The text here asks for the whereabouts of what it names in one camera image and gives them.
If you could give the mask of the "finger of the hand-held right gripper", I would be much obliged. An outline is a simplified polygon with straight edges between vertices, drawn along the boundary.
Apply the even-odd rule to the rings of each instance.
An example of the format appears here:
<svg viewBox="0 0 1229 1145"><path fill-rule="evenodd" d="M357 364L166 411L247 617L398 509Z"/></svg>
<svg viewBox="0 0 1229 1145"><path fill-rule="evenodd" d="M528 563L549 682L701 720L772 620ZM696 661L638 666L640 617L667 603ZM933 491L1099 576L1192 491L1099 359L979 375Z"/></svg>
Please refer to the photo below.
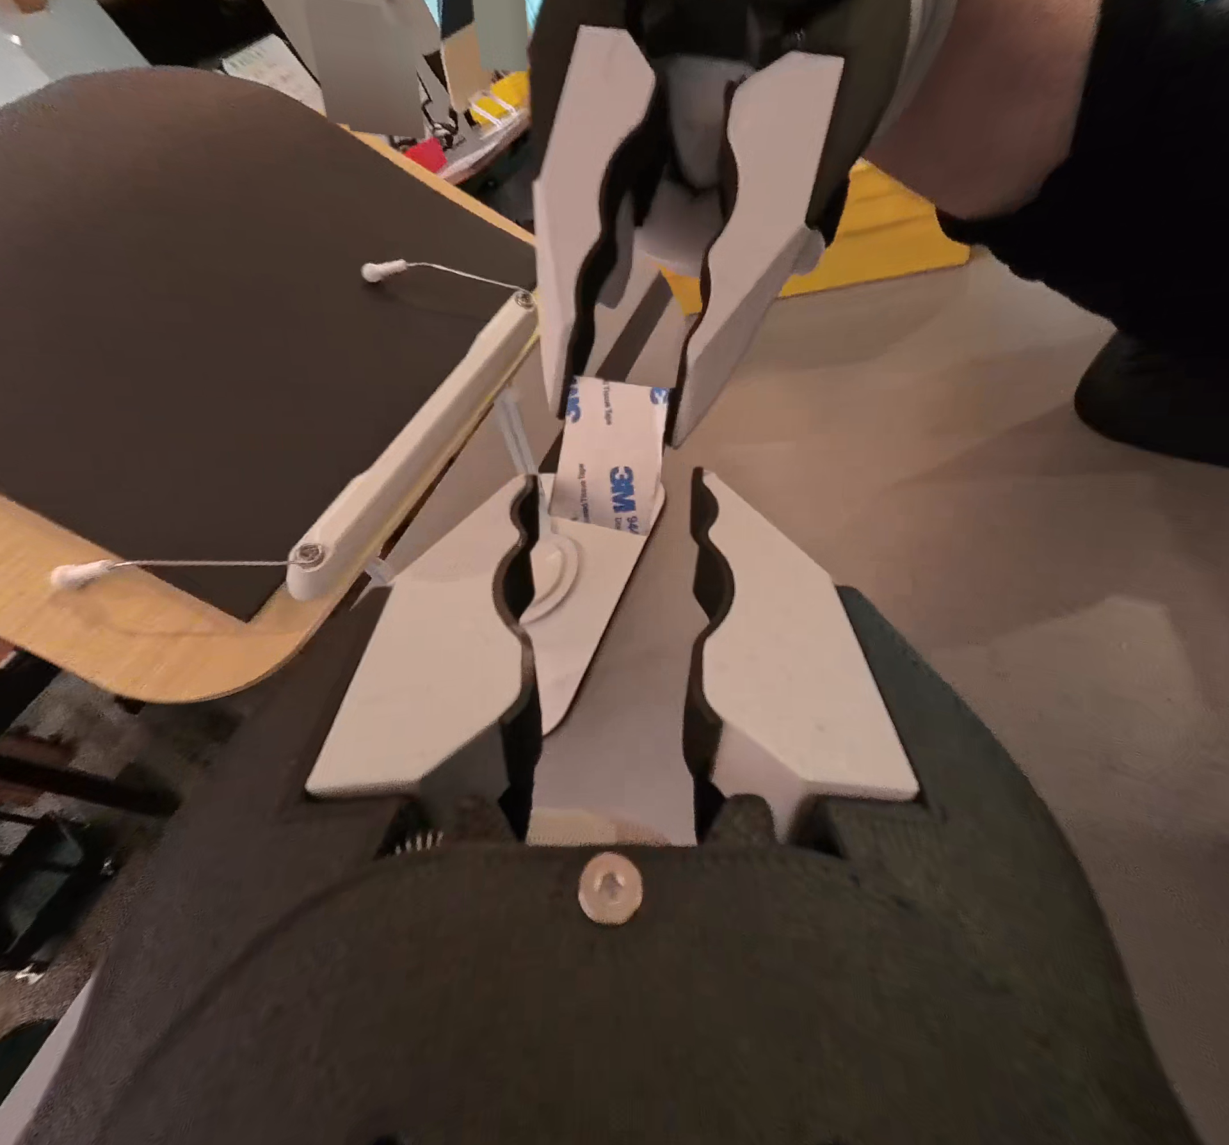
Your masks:
<svg viewBox="0 0 1229 1145"><path fill-rule="evenodd" d="M797 258L822 249L807 212L842 69L838 57L789 51L731 90L722 148L731 203L701 264L702 307L671 402L672 448L727 385Z"/></svg>
<svg viewBox="0 0 1229 1145"><path fill-rule="evenodd" d="M581 25L531 186L540 360L557 415L586 372L597 309L622 301L636 191L656 153L654 67L627 30Z"/></svg>

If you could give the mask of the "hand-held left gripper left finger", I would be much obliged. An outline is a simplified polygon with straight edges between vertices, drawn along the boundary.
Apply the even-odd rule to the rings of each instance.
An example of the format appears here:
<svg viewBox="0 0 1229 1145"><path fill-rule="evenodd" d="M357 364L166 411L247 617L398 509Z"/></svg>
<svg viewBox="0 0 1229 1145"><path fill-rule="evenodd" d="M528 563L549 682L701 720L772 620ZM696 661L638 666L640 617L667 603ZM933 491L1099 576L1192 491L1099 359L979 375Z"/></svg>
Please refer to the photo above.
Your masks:
<svg viewBox="0 0 1229 1145"><path fill-rule="evenodd" d="M389 590L304 782L313 799L499 799L540 749L534 476L506 483Z"/></svg>

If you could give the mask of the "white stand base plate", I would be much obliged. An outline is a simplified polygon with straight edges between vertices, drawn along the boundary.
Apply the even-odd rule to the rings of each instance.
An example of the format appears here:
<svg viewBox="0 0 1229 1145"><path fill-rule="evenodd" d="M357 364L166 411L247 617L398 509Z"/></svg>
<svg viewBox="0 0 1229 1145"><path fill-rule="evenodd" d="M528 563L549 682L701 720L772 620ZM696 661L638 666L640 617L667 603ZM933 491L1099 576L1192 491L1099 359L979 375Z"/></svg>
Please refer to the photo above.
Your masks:
<svg viewBox="0 0 1229 1145"><path fill-rule="evenodd" d="M519 617L532 650L542 733L568 716L650 535L549 517L530 554Z"/></svg>

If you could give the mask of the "white foam tape piece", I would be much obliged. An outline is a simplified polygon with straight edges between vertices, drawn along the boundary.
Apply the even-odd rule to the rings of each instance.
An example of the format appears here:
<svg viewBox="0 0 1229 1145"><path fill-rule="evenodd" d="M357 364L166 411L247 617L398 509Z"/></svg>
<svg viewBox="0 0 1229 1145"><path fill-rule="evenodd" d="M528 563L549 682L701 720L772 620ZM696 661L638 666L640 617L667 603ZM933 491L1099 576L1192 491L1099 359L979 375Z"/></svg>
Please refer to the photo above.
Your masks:
<svg viewBox="0 0 1229 1145"><path fill-rule="evenodd" d="M581 376L564 404L553 518L644 535L660 485L669 390Z"/></svg>

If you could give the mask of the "grey standing panel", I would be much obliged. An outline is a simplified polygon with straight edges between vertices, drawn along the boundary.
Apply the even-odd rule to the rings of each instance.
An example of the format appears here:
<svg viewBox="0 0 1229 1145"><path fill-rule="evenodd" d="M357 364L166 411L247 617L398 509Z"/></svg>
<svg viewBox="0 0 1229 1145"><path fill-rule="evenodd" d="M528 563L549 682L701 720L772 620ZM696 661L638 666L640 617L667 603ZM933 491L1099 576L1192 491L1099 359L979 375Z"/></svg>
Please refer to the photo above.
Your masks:
<svg viewBox="0 0 1229 1145"><path fill-rule="evenodd" d="M419 141L425 123L416 50L375 4L304 0L325 115L358 132Z"/></svg>

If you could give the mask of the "yellow plastic bin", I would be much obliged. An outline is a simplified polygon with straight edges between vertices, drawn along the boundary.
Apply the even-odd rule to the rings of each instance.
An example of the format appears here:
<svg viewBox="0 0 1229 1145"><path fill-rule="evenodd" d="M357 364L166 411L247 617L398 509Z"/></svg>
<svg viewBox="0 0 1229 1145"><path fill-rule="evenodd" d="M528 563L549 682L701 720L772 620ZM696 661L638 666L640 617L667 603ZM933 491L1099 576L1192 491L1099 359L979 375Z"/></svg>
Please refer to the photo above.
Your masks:
<svg viewBox="0 0 1229 1145"><path fill-rule="evenodd" d="M866 161L851 169L843 206L818 264L791 277L780 298L948 270L971 257L970 247L942 232L929 200Z"/></svg>

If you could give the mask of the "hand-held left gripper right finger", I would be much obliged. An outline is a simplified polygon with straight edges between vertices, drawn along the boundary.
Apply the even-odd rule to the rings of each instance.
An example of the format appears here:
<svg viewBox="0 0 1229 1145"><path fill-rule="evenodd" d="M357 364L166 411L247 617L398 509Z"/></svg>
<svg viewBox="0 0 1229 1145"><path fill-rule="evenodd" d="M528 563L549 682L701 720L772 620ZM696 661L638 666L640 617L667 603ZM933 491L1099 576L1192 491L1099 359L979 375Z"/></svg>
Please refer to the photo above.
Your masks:
<svg viewBox="0 0 1229 1145"><path fill-rule="evenodd" d="M756 797L791 840L818 799L911 803L920 787L830 575L713 471L691 476L693 595L705 625L687 679L698 840Z"/></svg>

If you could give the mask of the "dark-faced wooden stand board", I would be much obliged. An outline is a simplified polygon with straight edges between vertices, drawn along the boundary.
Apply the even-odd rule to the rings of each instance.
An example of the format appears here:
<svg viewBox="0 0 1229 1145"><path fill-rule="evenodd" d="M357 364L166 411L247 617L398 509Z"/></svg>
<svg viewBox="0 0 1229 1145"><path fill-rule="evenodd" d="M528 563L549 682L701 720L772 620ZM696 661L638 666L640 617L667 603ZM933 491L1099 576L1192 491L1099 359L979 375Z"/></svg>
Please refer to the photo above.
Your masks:
<svg viewBox="0 0 1229 1145"><path fill-rule="evenodd" d="M224 696L295 654L284 559L511 294L528 235L274 90L185 69L65 78L2 107L2 640L106 692Z"/></svg>

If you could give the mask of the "person's right forearm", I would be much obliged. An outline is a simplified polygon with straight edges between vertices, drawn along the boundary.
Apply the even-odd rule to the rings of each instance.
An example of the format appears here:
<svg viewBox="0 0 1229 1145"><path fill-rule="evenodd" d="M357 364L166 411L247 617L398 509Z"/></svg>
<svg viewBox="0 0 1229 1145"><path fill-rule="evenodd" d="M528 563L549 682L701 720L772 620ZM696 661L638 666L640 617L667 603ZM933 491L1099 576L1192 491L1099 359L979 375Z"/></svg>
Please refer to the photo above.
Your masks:
<svg viewBox="0 0 1229 1145"><path fill-rule="evenodd" d="M957 0L869 160L1142 343L1226 361L1226 4Z"/></svg>

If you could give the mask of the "clear stand strut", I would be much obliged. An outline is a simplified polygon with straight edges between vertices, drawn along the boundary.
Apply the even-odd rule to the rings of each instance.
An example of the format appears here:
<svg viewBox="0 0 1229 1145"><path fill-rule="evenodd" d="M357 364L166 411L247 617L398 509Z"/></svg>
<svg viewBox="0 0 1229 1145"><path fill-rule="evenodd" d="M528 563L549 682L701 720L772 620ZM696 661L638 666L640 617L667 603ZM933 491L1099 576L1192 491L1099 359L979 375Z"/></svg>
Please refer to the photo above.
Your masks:
<svg viewBox="0 0 1229 1145"><path fill-rule="evenodd" d="M543 488L539 477L538 463L532 455L528 435L523 418L519 413L518 400L514 390L505 386L493 402L494 418L498 423L503 444L514 464L516 475L526 476L532 483L534 497L538 504L543 501Z"/></svg>

